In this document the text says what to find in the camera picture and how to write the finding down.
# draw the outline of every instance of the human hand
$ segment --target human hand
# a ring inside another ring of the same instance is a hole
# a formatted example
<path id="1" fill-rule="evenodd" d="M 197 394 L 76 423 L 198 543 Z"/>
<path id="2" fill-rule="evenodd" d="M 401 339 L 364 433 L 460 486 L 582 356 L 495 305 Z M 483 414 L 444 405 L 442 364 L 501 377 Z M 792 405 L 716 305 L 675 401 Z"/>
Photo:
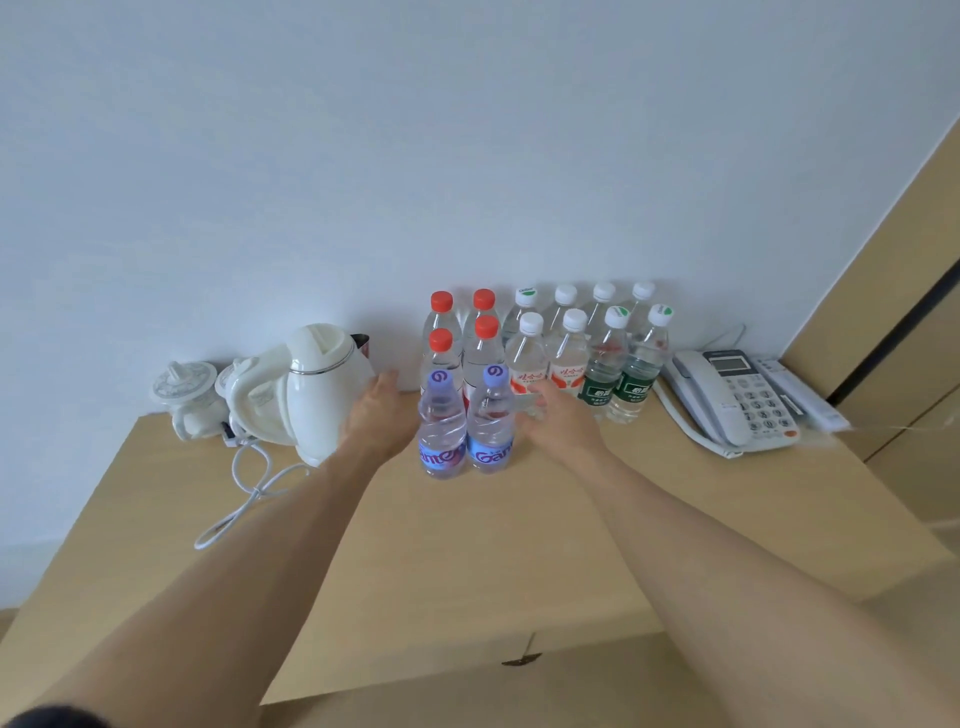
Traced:
<path id="1" fill-rule="evenodd" d="M 340 428 L 338 449 L 358 449 L 361 456 L 385 463 L 399 454 L 414 435 L 420 418 L 417 408 L 396 390 L 396 372 L 375 376 Z"/>
<path id="2" fill-rule="evenodd" d="M 516 426 L 535 445 L 574 472 L 607 451 L 600 426 L 586 402 L 561 392 L 548 379 L 529 388 L 540 395 L 538 404 L 544 408 L 543 419 L 517 412 Z"/>

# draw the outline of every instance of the kettle lid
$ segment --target kettle lid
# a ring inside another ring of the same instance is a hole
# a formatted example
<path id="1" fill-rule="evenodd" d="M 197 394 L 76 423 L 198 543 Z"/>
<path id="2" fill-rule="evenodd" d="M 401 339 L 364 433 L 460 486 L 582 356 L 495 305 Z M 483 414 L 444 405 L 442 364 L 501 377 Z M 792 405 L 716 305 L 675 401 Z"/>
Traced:
<path id="1" fill-rule="evenodd" d="M 342 363 L 353 351 L 353 339 L 333 324 L 300 327 L 287 339 L 290 371 L 319 374 Z"/>
<path id="2" fill-rule="evenodd" d="M 189 361 L 181 364 L 172 361 L 167 371 L 154 380 L 150 390 L 155 402 L 166 405 L 183 404 L 195 400 L 213 386 L 217 368 L 205 361 Z"/>

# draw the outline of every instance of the telephone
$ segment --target telephone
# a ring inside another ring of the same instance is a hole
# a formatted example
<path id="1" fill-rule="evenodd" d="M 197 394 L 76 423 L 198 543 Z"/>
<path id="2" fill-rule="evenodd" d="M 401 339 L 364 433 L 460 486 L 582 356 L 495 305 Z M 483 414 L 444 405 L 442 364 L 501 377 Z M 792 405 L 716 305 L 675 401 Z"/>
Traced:
<path id="1" fill-rule="evenodd" d="M 692 440 L 713 452 L 732 458 L 800 442 L 790 409 L 739 349 L 677 352 L 662 374 L 707 437 L 690 427 L 657 384 L 667 412 Z"/>

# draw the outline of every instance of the table top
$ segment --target table top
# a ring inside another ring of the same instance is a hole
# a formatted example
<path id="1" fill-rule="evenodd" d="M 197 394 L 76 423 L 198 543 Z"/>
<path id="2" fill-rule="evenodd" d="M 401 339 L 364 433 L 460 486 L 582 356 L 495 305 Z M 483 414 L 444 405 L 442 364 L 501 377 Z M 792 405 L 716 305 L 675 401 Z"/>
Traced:
<path id="1" fill-rule="evenodd" d="M 602 426 L 661 487 L 855 598 L 952 558 L 831 437 L 725 460 L 688 440 L 656 398 L 637 422 Z M 0 719 L 197 558 L 197 536 L 246 498 L 234 453 L 219 439 L 181 442 L 165 415 L 136 422 L 0 643 Z M 296 461 L 292 448 L 272 453 L 277 468 Z M 242 475 L 261 472 L 246 454 Z M 414 444 L 373 479 L 266 701 L 356 687 L 366 666 L 431 645 L 631 615 L 656 624 L 569 473 L 519 441 L 502 473 L 435 481 Z"/>

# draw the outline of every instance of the human arm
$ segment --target human arm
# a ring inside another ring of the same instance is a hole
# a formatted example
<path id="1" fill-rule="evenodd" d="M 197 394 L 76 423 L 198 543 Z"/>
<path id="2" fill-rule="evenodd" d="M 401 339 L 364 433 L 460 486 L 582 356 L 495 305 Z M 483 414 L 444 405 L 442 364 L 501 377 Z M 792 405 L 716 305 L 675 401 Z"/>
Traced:
<path id="1" fill-rule="evenodd" d="M 580 480 L 691 666 L 738 725 L 954 726 L 951 686 L 833 589 L 666 493 L 606 448 L 588 408 L 546 382 L 518 416 Z"/>
<path id="2" fill-rule="evenodd" d="M 122 728 L 243 726 L 313 607 L 373 474 L 417 429 L 396 375 L 358 401 L 340 446 L 250 513 L 38 701 Z"/>

